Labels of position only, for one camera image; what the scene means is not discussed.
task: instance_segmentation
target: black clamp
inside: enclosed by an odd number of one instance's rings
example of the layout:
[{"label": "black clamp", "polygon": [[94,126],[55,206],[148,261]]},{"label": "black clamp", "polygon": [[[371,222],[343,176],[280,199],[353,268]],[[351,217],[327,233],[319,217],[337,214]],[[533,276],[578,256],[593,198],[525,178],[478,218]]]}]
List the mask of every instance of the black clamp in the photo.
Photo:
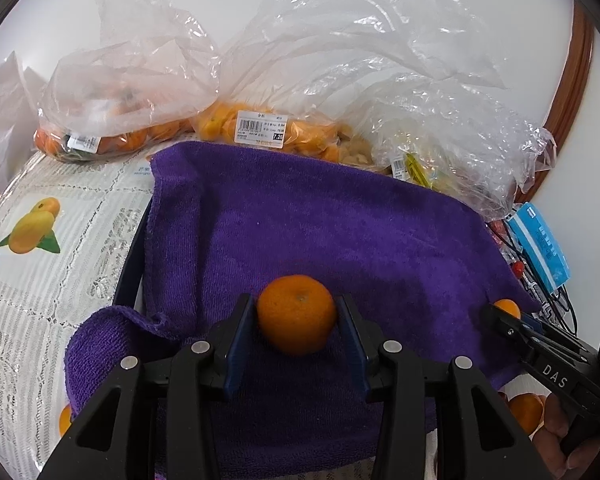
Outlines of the black clamp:
[{"label": "black clamp", "polygon": [[[350,295],[335,298],[340,336],[355,385],[384,402],[373,480],[422,480],[425,397],[436,399],[440,480],[549,480],[522,428],[471,359],[422,360],[363,320]],[[122,359],[85,405],[39,480],[153,480],[158,402],[166,399],[169,480],[218,480],[206,404],[238,388],[254,326],[254,299],[173,358]]]},{"label": "black clamp", "polygon": [[436,401],[440,480],[549,480],[541,457],[471,359],[420,359],[363,320],[350,295],[335,299],[354,384],[384,402],[372,480],[422,480],[425,397]]},{"label": "black clamp", "polygon": [[518,319],[487,304],[482,322],[505,337],[530,375],[558,396],[572,415],[560,448],[568,455],[580,443],[600,435],[598,352],[584,341],[540,319]]},{"label": "black clamp", "polygon": [[237,390],[254,319],[241,294],[233,313],[206,340],[173,358],[122,359],[60,440],[39,480],[154,480],[158,402],[166,399],[166,462],[170,480],[220,478],[206,404]]}]

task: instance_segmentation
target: screw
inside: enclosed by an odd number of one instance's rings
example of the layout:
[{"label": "screw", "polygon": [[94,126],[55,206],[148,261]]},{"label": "screw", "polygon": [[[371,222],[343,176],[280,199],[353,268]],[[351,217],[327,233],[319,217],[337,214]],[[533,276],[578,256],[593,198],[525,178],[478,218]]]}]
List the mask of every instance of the screw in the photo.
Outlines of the screw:
[{"label": "screw", "polygon": [[128,355],[122,361],[120,361],[120,366],[122,366],[125,370],[131,370],[138,364],[138,358],[135,355]]},{"label": "screw", "polygon": [[402,350],[402,345],[393,339],[389,339],[384,342],[382,348],[389,352],[389,354],[397,354],[400,350]]},{"label": "screw", "polygon": [[459,355],[456,357],[456,366],[462,368],[462,370],[468,370],[474,365],[474,363],[466,356]]},{"label": "screw", "polygon": [[207,352],[210,348],[211,345],[204,340],[196,341],[195,343],[193,343],[193,345],[191,345],[191,351],[196,354],[203,354]]}]

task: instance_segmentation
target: human hand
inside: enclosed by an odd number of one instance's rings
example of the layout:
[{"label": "human hand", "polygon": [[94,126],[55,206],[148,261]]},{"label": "human hand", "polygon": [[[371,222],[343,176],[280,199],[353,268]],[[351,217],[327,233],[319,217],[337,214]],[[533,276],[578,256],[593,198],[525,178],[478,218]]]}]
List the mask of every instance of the human hand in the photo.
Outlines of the human hand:
[{"label": "human hand", "polygon": [[[600,450],[600,439],[591,438],[580,444],[567,457],[560,450],[560,441],[569,432],[569,420],[560,405],[560,400],[554,394],[547,397],[544,406],[544,426],[536,431],[533,441],[554,478],[569,478],[576,480],[586,471],[587,467]],[[565,476],[567,471],[573,473]]]}]

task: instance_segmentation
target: mango illustration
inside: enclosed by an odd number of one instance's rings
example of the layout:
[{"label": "mango illustration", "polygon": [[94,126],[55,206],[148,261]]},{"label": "mango illustration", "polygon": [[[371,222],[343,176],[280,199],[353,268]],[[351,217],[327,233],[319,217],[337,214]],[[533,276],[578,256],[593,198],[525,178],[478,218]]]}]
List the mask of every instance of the mango illustration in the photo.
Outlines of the mango illustration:
[{"label": "mango illustration", "polygon": [[32,251],[54,227],[56,218],[49,211],[24,215],[9,235],[9,248],[16,254]]},{"label": "mango illustration", "polygon": [[60,203],[58,202],[57,198],[53,198],[52,196],[43,198],[31,208],[32,213],[37,211],[49,211],[54,218],[58,218],[58,213],[60,212]]}]

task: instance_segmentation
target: bag of oranges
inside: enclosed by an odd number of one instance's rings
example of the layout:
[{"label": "bag of oranges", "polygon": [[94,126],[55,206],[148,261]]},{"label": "bag of oranges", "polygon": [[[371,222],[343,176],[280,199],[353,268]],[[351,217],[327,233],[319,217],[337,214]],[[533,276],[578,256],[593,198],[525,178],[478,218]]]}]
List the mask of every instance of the bag of oranges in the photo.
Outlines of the bag of oranges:
[{"label": "bag of oranges", "polygon": [[475,25],[457,0],[263,0],[224,52],[219,99],[194,129],[385,171],[374,125],[353,124],[347,107],[397,72],[501,84]]},{"label": "bag of oranges", "polygon": [[245,103],[215,102],[192,118],[201,140],[277,148],[285,153],[340,162],[341,136],[346,124],[328,118],[300,120]]},{"label": "bag of oranges", "polygon": [[39,150],[73,162],[192,131],[218,90],[216,46],[167,0],[95,0],[103,47],[62,58],[39,103]]}]

